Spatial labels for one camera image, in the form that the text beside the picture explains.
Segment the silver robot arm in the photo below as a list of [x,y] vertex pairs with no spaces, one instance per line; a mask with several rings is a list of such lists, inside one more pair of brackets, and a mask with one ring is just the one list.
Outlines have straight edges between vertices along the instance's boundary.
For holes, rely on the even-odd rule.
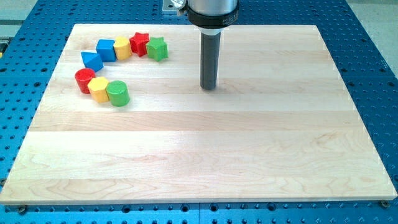
[[238,19],[239,0],[172,0],[177,15],[186,15],[202,34],[218,35]]

